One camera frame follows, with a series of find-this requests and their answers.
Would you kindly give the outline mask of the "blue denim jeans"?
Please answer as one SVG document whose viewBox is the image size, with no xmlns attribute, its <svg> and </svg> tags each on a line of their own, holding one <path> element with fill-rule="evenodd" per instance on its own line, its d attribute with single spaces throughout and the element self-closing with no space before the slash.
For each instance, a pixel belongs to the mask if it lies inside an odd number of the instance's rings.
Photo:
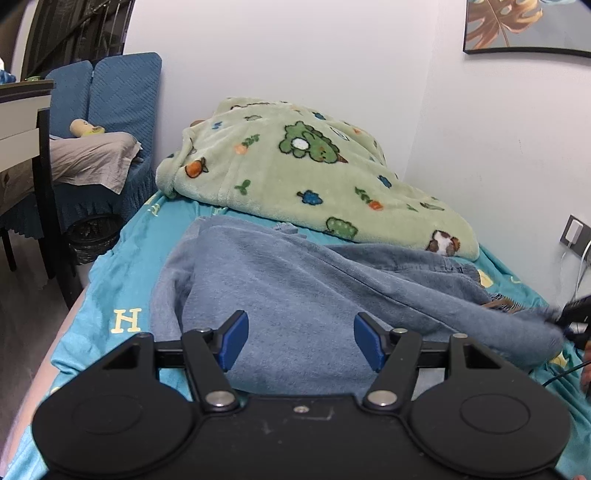
<svg viewBox="0 0 591 480">
<path fill-rule="evenodd" d="M 153 288 L 159 341 L 216 328 L 236 311 L 249 337 L 229 374 L 263 394 L 360 395 L 373 380 L 353 338 L 356 314 L 445 342 L 464 333 L 514 365 L 557 356 L 564 336 L 545 309 L 493 309 L 469 264 L 388 244 L 318 245 L 293 227 L 231 217 L 193 222 Z"/>
</svg>

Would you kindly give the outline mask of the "white charger plug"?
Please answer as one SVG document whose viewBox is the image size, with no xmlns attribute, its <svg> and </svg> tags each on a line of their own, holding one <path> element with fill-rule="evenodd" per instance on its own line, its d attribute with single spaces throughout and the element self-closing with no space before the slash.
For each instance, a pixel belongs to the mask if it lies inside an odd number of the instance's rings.
<svg viewBox="0 0 591 480">
<path fill-rule="evenodd" d="M 567 241 L 567 243 L 568 244 L 576 244 L 578 241 L 578 238 L 581 234 L 582 229 L 583 229 L 583 224 L 577 219 L 572 219 L 570 221 L 567 233 L 565 234 L 565 240 Z"/>
</svg>

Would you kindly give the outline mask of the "teal patterned bed sheet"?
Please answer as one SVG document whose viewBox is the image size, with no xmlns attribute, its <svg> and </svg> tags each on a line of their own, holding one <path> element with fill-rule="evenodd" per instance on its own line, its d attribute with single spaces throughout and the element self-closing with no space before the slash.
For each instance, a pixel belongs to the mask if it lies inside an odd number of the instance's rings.
<svg viewBox="0 0 591 480">
<path fill-rule="evenodd" d="M 49 387 L 54 390 L 71 380 L 79 371 L 98 360 L 133 332 L 131 327 L 147 331 L 150 326 L 149 303 L 152 288 L 164 262 L 184 231 L 198 217 L 226 215 L 264 227 L 280 222 L 247 215 L 228 208 L 215 208 L 191 200 L 169 200 L 160 193 L 152 195 L 126 224 L 115 247 L 98 257 L 89 272 L 89 286 L 77 309 L 73 323 L 58 340 L 50 355 L 48 386 L 33 394 L 34 408 L 44 399 Z M 494 297 L 506 296 L 523 307 L 545 307 L 547 303 L 520 281 L 493 253 L 480 245 L 480 256 L 473 264 L 481 284 Z M 558 359 L 532 372 L 532 378 L 544 383 L 583 361 L 584 354 L 567 342 Z M 590 404 L 580 390 L 580 373 L 571 372 L 549 385 L 549 390 L 568 405 L 573 421 L 571 437 L 560 458 L 558 471 L 567 477 L 584 475 L 590 479 Z M 1 462 L 4 479 L 40 479 L 47 471 L 34 445 L 30 416 L 25 416 L 24 433 L 15 442 L 18 448 L 10 464 Z"/>
</svg>

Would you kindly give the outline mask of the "black waste bin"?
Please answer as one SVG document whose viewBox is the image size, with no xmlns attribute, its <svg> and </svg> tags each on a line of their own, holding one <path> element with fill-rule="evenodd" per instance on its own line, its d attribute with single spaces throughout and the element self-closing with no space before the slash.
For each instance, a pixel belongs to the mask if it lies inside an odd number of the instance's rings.
<svg viewBox="0 0 591 480">
<path fill-rule="evenodd" d="M 94 262 L 118 242 L 122 219 L 115 214 L 92 215 L 71 224 L 66 238 L 77 265 Z"/>
</svg>

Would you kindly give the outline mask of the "green dinosaur fleece blanket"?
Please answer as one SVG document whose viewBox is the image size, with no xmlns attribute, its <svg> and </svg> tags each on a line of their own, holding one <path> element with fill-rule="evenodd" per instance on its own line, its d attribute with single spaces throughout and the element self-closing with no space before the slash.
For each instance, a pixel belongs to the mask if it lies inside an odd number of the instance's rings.
<svg viewBox="0 0 591 480">
<path fill-rule="evenodd" d="M 328 113 L 285 101 L 228 97 L 182 132 L 157 188 L 355 242 L 475 260 L 469 223 L 400 180 L 377 140 Z"/>
</svg>

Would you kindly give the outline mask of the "grey cloth on chair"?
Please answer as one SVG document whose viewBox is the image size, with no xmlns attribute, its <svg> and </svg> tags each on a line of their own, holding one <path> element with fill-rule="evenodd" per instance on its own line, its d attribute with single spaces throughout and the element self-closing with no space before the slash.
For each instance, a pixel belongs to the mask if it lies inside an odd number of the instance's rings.
<svg viewBox="0 0 591 480">
<path fill-rule="evenodd" d="M 52 177 L 57 183 L 102 185 L 120 194 L 140 150 L 141 144 L 125 132 L 51 139 Z"/>
</svg>

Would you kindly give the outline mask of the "small plush toy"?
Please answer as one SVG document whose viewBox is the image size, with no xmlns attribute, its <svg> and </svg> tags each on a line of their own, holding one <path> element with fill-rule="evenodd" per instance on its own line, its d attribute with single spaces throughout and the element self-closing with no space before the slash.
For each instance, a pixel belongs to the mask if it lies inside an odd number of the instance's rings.
<svg viewBox="0 0 591 480">
<path fill-rule="evenodd" d="M 70 123 L 69 131 L 76 138 L 105 133 L 105 129 L 102 126 L 92 125 L 88 121 L 80 118 L 74 119 Z"/>
</svg>

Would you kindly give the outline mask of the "blue upholstered chair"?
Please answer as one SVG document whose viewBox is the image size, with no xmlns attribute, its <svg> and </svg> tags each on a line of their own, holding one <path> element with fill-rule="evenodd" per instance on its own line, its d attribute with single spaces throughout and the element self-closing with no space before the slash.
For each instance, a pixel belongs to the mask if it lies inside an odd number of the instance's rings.
<svg viewBox="0 0 591 480">
<path fill-rule="evenodd" d="M 152 169 L 154 127 L 162 59 L 154 52 L 106 57 L 93 65 L 81 61 L 52 70 L 50 133 L 64 138 L 81 118 L 108 133 L 132 135 L 141 150 L 132 161 L 122 192 L 102 185 L 54 182 L 61 228 L 88 216 L 113 214 L 129 221 L 156 191 Z"/>
</svg>

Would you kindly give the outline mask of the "dark window with bars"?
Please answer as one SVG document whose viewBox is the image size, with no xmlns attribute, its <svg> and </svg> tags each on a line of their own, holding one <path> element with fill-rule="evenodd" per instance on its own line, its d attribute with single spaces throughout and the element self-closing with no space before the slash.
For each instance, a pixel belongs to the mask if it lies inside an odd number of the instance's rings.
<svg viewBox="0 0 591 480">
<path fill-rule="evenodd" d="M 133 0 L 38 2 L 21 76 L 43 78 L 61 66 L 121 55 L 133 7 Z"/>
</svg>

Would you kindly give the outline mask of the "wall power socket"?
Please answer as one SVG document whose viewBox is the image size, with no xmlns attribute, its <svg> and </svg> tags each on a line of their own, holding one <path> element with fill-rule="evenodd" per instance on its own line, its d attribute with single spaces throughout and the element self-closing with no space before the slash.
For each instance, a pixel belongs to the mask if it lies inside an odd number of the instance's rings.
<svg viewBox="0 0 591 480">
<path fill-rule="evenodd" d="M 590 253 L 587 245 L 591 240 L 591 228 L 577 217 L 570 215 L 564 231 L 560 237 L 560 243 L 571 253 L 579 258 Z"/>
</svg>

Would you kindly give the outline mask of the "white desk with black frame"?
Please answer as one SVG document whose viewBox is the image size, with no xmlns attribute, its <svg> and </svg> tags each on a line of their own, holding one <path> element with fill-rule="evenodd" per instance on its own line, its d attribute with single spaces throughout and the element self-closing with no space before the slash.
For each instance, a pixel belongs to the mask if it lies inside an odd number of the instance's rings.
<svg viewBox="0 0 591 480">
<path fill-rule="evenodd" d="M 24 81 L 1 87 L 1 169 L 32 162 L 34 194 L 45 252 L 61 296 L 72 307 L 82 287 L 62 234 L 50 161 L 50 102 L 54 82 Z"/>
</svg>

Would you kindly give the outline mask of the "leaf wall painting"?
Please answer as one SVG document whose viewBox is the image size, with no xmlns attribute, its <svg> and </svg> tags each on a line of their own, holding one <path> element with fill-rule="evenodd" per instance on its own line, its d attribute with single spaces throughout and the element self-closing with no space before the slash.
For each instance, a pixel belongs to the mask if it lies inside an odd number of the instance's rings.
<svg viewBox="0 0 591 480">
<path fill-rule="evenodd" d="M 588 57 L 590 3 L 576 0 L 475 0 L 466 3 L 463 51 Z"/>
</svg>

